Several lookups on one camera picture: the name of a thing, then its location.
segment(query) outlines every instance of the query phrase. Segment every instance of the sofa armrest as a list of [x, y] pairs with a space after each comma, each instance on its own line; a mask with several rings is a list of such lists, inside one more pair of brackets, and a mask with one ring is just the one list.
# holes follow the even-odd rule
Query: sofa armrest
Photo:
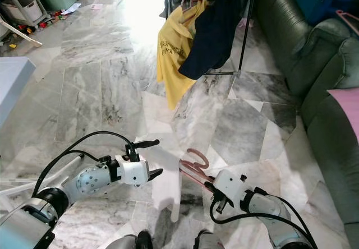
[[309, 126], [317, 106], [326, 98], [328, 89], [359, 87], [359, 41], [349, 38], [343, 41], [338, 53], [328, 62], [318, 76], [301, 107], [302, 118]]
[[335, 45], [340, 45], [343, 40], [349, 37], [349, 29], [342, 22], [337, 19], [324, 20], [309, 33], [306, 43], [301, 48], [301, 56], [304, 57], [310, 54], [320, 38]]

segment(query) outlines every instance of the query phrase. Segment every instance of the sofa cushion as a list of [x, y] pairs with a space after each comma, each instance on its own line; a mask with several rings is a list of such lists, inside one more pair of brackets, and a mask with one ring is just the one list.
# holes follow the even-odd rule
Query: sofa cushion
[[359, 87], [359, 41], [349, 38], [343, 41], [305, 97], [301, 107], [305, 125], [311, 123], [319, 103], [329, 95], [328, 89], [353, 87]]
[[319, 104], [307, 134], [343, 223], [359, 223], [359, 144], [332, 96]]
[[359, 141], [359, 87], [328, 90], [345, 112]]

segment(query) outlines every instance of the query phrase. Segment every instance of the gray marble tile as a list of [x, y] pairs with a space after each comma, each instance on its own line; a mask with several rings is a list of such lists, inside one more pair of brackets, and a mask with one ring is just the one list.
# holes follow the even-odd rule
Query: gray marble tile
[[257, 102], [255, 100], [249, 100], [249, 99], [245, 99], [245, 102], [248, 103], [253, 108], [255, 108], [258, 112], [262, 110], [264, 104], [264, 102]]
[[163, 96], [142, 92], [142, 107], [148, 133], [171, 133], [169, 125], [174, 111], [168, 108], [168, 101]]
[[[1, 169], [1, 177], [37, 179], [45, 166], [65, 148], [66, 147], [59, 145], [59, 143], [56, 143], [53, 140], [38, 141], [36, 139], [28, 139], [24, 147], [15, 151], [16, 155], [11, 158], [11, 161], [5, 160], [5, 156], [7, 156], [5, 152], [7, 152], [7, 150], [4, 149], [4, 154], [2, 154], [2, 157], [4, 155], [4, 161], [2, 162], [4, 166]], [[59, 170], [74, 157], [74, 155], [69, 155], [63, 158], [56, 164], [51, 172]]]
[[157, 82], [157, 46], [148, 44], [135, 50], [134, 71], [142, 91], [165, 96], [164, 82]]
[[130, 28], [121, 24], [104, 25], [94, 32], [92, 27], [64, 31], [59, 63], [77, 66], [113, 59], [133, 53]]
[[[244, 34], [245, 28], [238, 26], [236, 28], [236, 33], [234, 34], [233, 44], [238, 47], [242, 47]], [[253, 48], [265, 42], [265, 36], [260, 28], [259, 23], [256, 22], [253, 28], [248, 29], [246, 48]]]
[[204, 222], [180, 215], [176, 223], [169, 220], [171, 212], [152, 210], [149, 213], [149, 232], [154, 248], [193, 248], [195, 237], [206, 227]]
[[325, 183], [319, 181], [309, 196], [305, 211], [318, 218], [324, 225], [345, 238], [344, 225], [334, 206], [333, 199]]
[[15, 104], [0, 128], [2, 168], [11, 163], [21, 149], [32, 146], [31, 143], [47, 146], [53, 142], [59, 101], [59, 92], [36, 82], [26, 89], [26, 94]]
[[297, 210], [304, 209], [317, 183], [324, 179], [303, 124], [297, 123], [280, 156], [270, 161], [280, 170], [281, 197]]
[[274, 159], [285, 150], [289, 133], [282, 130], [271, 120], [268, 120], [260, 152], [260, 160]]
[[296, 128], [297, 117], [295, 106], [265, 102], [261, 109], [261, 114], [288, 134], [291, 134]]
[[52, 69], [39, 81], [40, 86], [46, 87], [60, 94], [62, 90], [64, 72], [64, 68]]
[[146, 220], [147, 213], [149, 209], [149, 202], [146, 201], [137, 201], [132, 215], [133, 220]]
[[202, 76], [177, 105], [171, 122], [181, 148], [206, 151], [234, 76]]
[[134, 140], [146, 132], [138, 81], [133, 78], [133, 65], [126, 58], [103, 61], [102, 129], [119, 132]]
[[284, 77], [280, 75], [241, 72], [240, 77], [234, 81], [233, 91], [242, 99], [295, 105]]
[[216, 150], [213, 149], [211, 145], [208, 147], [206, 157], [209, 162], [209, 169], [219, 169], [228, 166], [224, 159], [217, 153]]
[[100, 130], [100, 80], [100, 63], [65, 70], [57, 141], [75, 141], [85, 134]]
[[211, 145], [229, 165], [257, 161], [267, 119], [244, 100], [228, 99]]
[[93, 3], [102, 4], [102, 9], [91, 10], [92, 3], [79, 8], [79, 15], [77, 15], [77, 19], [73, 21], [73, 24], [67, 27], [66, 34], [82, 28], [79, 26], [81, 24], [87, 24], [87, 26], [92, 27], [93, 30], [104, 29], [106, 26], [113, 25], [114, 23], [123, 24], [125, 16], [116, 4], [104, 4], [96, 2], [96, 0], [94, 0]]
[[204, 222], [202, 187], [182, 176], [181, 206], [179, 213]]
[[275, 64], [270, 47], [266, 42], [245, 49], [242, 70], [247, 72], [282, 75]]
[[51, 248], [97, 248], [131, 219], [135, 204], [97, 198], [75, 203], [54, 229], [56, 238]]

